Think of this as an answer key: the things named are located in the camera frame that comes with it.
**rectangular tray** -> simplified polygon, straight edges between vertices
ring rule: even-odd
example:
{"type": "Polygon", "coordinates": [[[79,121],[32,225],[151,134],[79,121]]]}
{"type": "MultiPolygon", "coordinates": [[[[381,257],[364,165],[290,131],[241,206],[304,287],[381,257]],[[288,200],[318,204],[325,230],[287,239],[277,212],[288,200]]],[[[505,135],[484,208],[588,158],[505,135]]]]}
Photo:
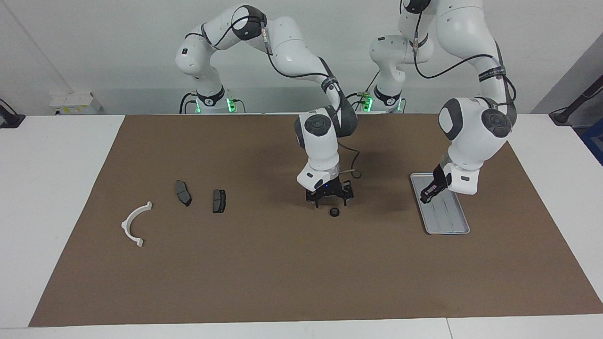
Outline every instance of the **rectangular tray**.
{"type": "Polygon", "coordinates": [[[427,187],[434,176],[431,173],[411,174],[412,188],[425,230],[431,235],[460,235],[469,233],[469,224],[456,193],[448,189],[438,194],[429,204],[421,202],[421,190],[427,187]]]}

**white power supply box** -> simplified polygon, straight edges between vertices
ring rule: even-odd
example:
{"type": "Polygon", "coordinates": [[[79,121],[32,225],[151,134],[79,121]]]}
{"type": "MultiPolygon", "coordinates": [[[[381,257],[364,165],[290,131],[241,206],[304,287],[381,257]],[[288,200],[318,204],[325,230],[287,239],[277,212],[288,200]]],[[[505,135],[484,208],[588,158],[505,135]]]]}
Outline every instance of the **white power supply box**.
{"type": "Polygon", "coordinates": [[[101,104],[90,92],[53,95],[50,102],[52,113],[58,114],[99,114],[101,104]]]}

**white curved object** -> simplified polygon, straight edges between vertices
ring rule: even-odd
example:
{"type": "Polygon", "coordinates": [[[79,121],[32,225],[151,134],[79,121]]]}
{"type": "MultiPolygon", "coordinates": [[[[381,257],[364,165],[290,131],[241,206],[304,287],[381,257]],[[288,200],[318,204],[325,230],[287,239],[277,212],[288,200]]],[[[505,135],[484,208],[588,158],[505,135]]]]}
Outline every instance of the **white curved object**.
{"type": "Polygon", "coordinates": [[[134,218],[136,218],[142,212],[150,210],[151,208],[153,208],[153,203],[149,201],[145,206],[141,206],[135,209],[132,213],[130,213],[128,218],[126,218],[126,220],[121,223],[121,228],[124,229],[125,234],[128,236],[128,238],[132,239],[132,241],[135,241],[138,247],[142,247],[142,243],[144,242],[144,240],[136,238],[130,233],[130,225],[132,225],[132,221],[134,220],[134,218]]]}

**white table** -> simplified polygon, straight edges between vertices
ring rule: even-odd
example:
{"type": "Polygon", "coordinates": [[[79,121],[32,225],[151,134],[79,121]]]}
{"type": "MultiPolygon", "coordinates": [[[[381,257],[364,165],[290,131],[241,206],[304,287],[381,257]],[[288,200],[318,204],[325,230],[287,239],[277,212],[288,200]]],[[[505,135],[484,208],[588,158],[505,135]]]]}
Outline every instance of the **white table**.
{"type": "MultiPolygon", "coordinates": [[[[603,338],[603,315],[26,328],[123,119],[29,116],[0,130],[0,338],[603,338]]],[[[510,143],[602,298],[603,168],[545,115],[519,116],[510,143]]]]}

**blue object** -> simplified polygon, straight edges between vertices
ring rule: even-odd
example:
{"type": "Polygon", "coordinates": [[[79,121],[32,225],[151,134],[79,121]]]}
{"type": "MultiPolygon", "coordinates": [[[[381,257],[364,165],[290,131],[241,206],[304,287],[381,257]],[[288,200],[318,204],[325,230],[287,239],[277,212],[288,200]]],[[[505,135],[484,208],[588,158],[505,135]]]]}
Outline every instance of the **blue object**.
{"type": "Polygon", "coordinates": [[[603,166],[603,119],[590,127],[580,139],[603,166]]]}

